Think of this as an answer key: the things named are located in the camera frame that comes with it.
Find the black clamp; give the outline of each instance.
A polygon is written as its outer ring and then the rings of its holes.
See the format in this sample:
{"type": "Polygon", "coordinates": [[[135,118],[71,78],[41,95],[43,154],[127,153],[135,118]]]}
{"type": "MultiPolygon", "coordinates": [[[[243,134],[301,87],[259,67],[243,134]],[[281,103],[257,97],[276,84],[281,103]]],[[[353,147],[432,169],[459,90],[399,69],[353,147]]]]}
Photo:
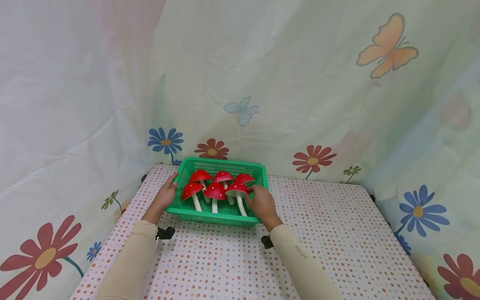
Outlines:
{"type": "Polygon", "coordinates": [[[262,236],[260,241],[264,245],[265,249],[273,248],[273,243],[272,243],[272,240],[270,239],[270,236],[264,235],[264,236],[262,236]]]}
{"type": "Polygon", "coordinates": [[[155,236],[155,243],[158,244],[158,240],[171,240],[175,234],[175,228],[169,226],[167,229],[158,227],[158,231],[155,236]]]}

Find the blue butterfly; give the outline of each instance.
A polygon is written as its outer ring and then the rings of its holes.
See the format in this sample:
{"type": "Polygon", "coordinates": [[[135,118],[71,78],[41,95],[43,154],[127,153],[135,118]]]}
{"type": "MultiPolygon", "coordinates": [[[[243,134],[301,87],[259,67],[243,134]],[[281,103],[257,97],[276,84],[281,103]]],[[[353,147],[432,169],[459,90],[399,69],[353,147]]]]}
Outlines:
{"type": "Polygon", "coordinates": [[[223,109],[230,114],[235,114],[238,118],[240,126],[245,126],[248,121],[252,118],[254,114],[258,112],[258,105],[248,107],[247,104],[250,102],[252,97],[244,98],[240,103],[237,101],[230,102],[227,105],[223,106],[223,109]]]}

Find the person's right hand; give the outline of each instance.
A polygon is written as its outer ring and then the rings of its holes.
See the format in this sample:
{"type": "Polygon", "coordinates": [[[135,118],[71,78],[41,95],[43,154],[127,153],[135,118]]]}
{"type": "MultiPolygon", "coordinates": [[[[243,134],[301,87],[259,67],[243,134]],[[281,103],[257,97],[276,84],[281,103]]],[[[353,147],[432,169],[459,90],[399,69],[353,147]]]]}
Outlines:
{"type": "Polygon", "coordinates": [[[268,231],[272,231],[278,225],[282,225],[282,220],[276,213],[275,200],[270,192],[260,185],[252,185],[248,188],[253,192],[253,199],[247,195],[245,202],[250,210],[260,219],[268,231]]]}

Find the table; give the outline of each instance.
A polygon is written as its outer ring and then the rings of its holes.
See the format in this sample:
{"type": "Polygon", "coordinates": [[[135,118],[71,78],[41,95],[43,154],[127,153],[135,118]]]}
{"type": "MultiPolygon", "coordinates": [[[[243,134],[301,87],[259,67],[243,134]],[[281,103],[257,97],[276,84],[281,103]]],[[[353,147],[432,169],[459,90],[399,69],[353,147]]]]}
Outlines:
{"type": "MultiPolygon", "coordinates": [[[[175,166],[155,165],[72,300],[95,298],[136,220],[175,166]]],[[[278,214],[299,237],[345,299],[434,299],[366,190],[358,185],[269,176],[278,214]]],[[[300,299],[261,225],[232,228],[186,222],[166,214],[164,240],[145,274],[143,299],[300,299]]]]}

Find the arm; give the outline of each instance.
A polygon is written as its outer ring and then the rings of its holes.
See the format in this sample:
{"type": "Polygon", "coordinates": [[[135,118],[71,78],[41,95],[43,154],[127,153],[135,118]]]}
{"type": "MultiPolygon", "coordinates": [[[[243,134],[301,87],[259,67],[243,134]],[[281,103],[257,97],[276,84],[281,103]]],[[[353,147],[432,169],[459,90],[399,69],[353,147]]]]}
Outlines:
{"type": "Polygon", "coordinates": [[[270,232],[270,239],[301,299],[343,299],[330,277],[287,226],[275,227],[270,232]]]}
{"type": "Polygon", "coordinates": [[[167,179],[142,220],[133,226],[125,245],[100,285],[97,300],[140,298],[145,273],[156,251],[156,225],[173,201],[177,184],[172,182],[177,174],[176,172],[167,179]]]}
{"type": "Polygon", "coordinates": [[[276,213],[275,201],[270,192],[258,185],[251,186],[250,190],[254,193],[253,200],[249,196],[245,200],[270,232],[275,251],[287,269],[300,298],[302,300],[343,299],[318,262],[305,251],[290,229],[283,225],[276,213]]]}

